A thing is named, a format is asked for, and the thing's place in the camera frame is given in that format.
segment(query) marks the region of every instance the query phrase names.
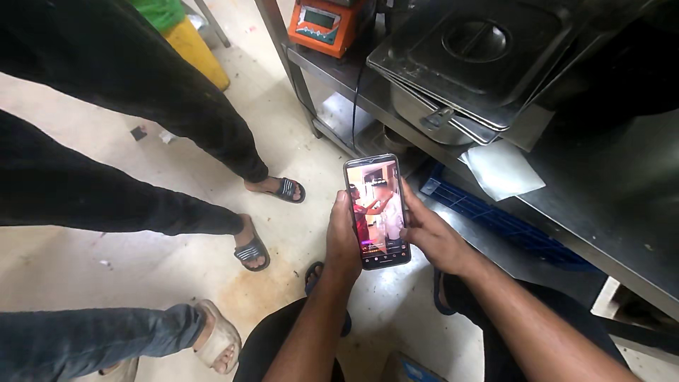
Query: yellow bin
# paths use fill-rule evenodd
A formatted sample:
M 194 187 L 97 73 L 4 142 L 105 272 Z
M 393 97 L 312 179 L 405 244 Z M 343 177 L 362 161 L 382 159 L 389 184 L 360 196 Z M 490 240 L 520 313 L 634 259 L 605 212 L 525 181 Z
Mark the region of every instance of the yellow bin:
M 179 24 L 162 34 L 182 58 L 203 73 L 221 91 L 229 87 L 231 83 L 229 77 L 188 17 L 184 16 Z

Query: black slide sandal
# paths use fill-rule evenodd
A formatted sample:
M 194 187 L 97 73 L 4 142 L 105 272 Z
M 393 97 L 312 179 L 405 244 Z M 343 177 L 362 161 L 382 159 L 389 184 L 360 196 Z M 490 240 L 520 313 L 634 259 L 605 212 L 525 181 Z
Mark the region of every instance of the black slide sandal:
M 280 180 L 280 187 L 278 187 L 278 190 L 276 192 L 271 192 L 267 191 L 267 194 L 271 194 L 275 196 L 276 198 L 279 198 L 282 201 L 290 202 L 290 203 L 295 203 L 299 204 L 304 201 L 304 198 L 306 197 L 306 191 L 304 190 L 304 187 L 299 184 L 298 181 L 296 180 L 290 180 L 286 177 L 282 178 L 274 178 L 274 179 L 279 179 Z M 293 199 L 295 197 L 295 185 L 299 186 L 299 200 L 296 201 Z
M 266 269 L 266 267 L 269 266 L 271 258 L 269 257 L 269 251 L 266 250 L 266 246 L 264 245 L 264 243 L 261 242 L 261 239 L 257 234 L 257 230 L 255 229 L 254 224 L 253 224 L 253 234 L 255 235 L 255 237 L 253 237 L 250 243 L 242 247 L 236 247 L 236 250 L 234 251 L 234 256 L 240 260 L 240 263 L 243 264 L 245 269 L 247 269 L 248 271 L 259 272 L 263 271 L 264 269 Z M 264 256 L 266 260 L 264 261 L 264 264 L 258 266 L 257 268 L 249 267 L 244 263 L 244 261 L 256 260 L 262 256 Z
M 311 264 L 309 266 L 309 269 L 306 270 L 306 273 L 304 274 L 304 294 L 309 296 L 311 294 L 311 291 L 314 289 L 314 286 L 316 286 L 316 283 L 318 283 L 318 280 L 323 276 L 321 274 L 320 276 L 316 275 L 316 267 L 320 266 L 321 268 L 324 267 L 324 264 L 322 261 L 317 261 L 314 264 Z M 311 274 L 316 275 L 316 279 L 314 280 L 314 283 L 309 283 L 309 276 Z M 342 332 L 340 332 L 339 336 L 344 338 L 349 335 L 351 332 L 351 316 L 349 315 L 349 311 L 346 312 L 346 315 L 344 316 L 344 325 L 342 326 Z
M 439 290 L 440 290 L 441 278 L 442 277 L 443 277 L 443 272 L 434 268 L 434 305 L 436 306 L 436 309 L 439 311 L 440 314 L 442 314 L 442 315 L 453 315 L 457 312 L 454 311 L 453 309 L 444 307 L 443 304 L 441 304 L 441 301 L 439 300 Z

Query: slipper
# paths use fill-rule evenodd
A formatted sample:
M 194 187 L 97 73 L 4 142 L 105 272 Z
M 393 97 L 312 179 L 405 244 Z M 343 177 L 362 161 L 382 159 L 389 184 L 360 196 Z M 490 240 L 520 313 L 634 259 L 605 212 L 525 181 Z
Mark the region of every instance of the slipper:
M 453 309 L 446 308 L 441 304 L 441 301 L 439 300 L 439 290 L 440 290 L 440 285 L 441 285 L 441 278 L 443 276 L 443 272 L 439 271 L 438 269 L 434 268 L 434 305 L 436 306 L 436 309 L 440 312 L 442 315 L 453 315 L 457 313 Z
M 234 251 L 234 256 L 240 260 L 240 263 L 243 264 L 245 269 L 247 269 L 248 271 L 259 272 L 263 271 L 264 269 L 266 269 L 266 267 L 269 266 L 271 258 L 269 257 L 269 252 L 266 250 L 266 246 L 264 245 L 264 243 L 261 242 L 261 239 L 257 234 L 257 230 L 255 230 L 254 224 L 253 233 L 255 234 L 255 237 L 253 237 L 250 243 L 247 243 L 247 245 L 243 245 L 242 247 L 236 247 L 236 250 Z M 266 260 L 264 261 L 264 264 L 258 266 L 257 268 L 247 266 L 244 263 L 246 261 L 256 260 L 262 256 L 264 256 Z
M 320 276 L 316 275 L 316 267 L 320 266 L 321 268 L 323 267 L 323 262 L 322 261 L 317 261 L 314 264 L 311 264 L 309 266 L 309 269 L 306 270 L 306 274 L 304 275 L 304 294 L 309 296 L 311 294 L 311 291 L 314 289 L 316 286 L 316 283 L 320 279 Z M 316 278 L 314 281 L 309 282 L 309 277 L 311 274 L 316 275 Z M 342 326 L 342 331 L 340 332 L 339 336 L 344 338 L 349 335 L 351 332 L 351 316 L 349 315 L 349 311 L 346 312 L 346 316 L 344 316 L 344 325 Z
M 240 335 L 238 334 L 236 327 L 221 315 L 221 312 L 212 301 L 201 300 L 196 306 L 209 311 L 215 318 L 213 332 L 200 350 L 196 352 L 196 355 L 204 364 L 209 368 L 212 368 L 217 357 L 219 357 L 227 347 L 233 345 L 234 356 L 226 365 L 226 371 L 224 372 L 224 374 L 228 374 L 238 364 L 238 356 L 240 355 L 240 349 L 242 347 Z
M 107 374 L 104 374 L 103 370 L 99 370 L 99 377 L 96 380 L 101 382 L 134 382 L 138 367 L 139 357 L 128 358 L 121 361 L 117 368 Z
M 274 179 L 279 179 L 280 180 L 280 187 L 278 187 L 278 190 L 276 192 L 271 192 L 267 191 L 268 194 L 271 194 L 275 196 L 276 198 L 279 198 L 282 201 L 290 202 L 290 203 L 295 203 L 299 204 L 304 201 L 304 198 L 306 197 L 306 191 L 304 190 L 304 187 L 302 187 L 299 182 L 296 180 L 290 180 L 286 177 L 282 178 L 274 178 Z M 295 185 L 299 186 L 299 200 L 296 201 L 293 199 L 295 197 Z

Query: person in red shirt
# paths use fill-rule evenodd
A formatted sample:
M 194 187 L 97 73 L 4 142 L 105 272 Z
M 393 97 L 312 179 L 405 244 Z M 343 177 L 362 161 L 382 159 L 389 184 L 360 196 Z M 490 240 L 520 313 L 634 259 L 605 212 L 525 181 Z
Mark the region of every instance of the person in red shirt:
M 359 192 L 359 189 L 356 188 L 354 184 L 349 185 L 349 190 L 351 191 L 351 201 L 354 205 L 354 218 L 356 219 L 356 233 L 359 237 L 359 243 L 361 244 L 361 248 L 365 251 L 364 246 L 367 246 L 367 243 L 364 245 L 364 241 L 370 240 L 370 232 L 368 231 L 368 222 L 365 219 L 366 215 L 379 215 L 382 213 L 384 208 L 386 207 L 386 204 L 389 202 L 389 199 L 391 199 L 390 195 L 384 203 L 380 203 L 380 206 L 378 208 L 373 209 L 375 204 L 379 201 L 379 199 L 375 199 L 372 203 L 368 205 L 368 207 L 364 207 L 362 205 L 359 205 L 356 203 L 357 200 L 361 198 L 361 193 Z

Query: smartphone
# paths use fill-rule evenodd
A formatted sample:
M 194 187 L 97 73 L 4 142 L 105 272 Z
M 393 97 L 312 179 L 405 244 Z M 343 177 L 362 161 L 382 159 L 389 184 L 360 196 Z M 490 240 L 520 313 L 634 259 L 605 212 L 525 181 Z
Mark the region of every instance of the smartphone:
M 409 262 L 410 246 L 399 234 L 405 227 L 399 159 L 384 154 L 349 160 L 344 164 L 344 180 L 363 269 Z

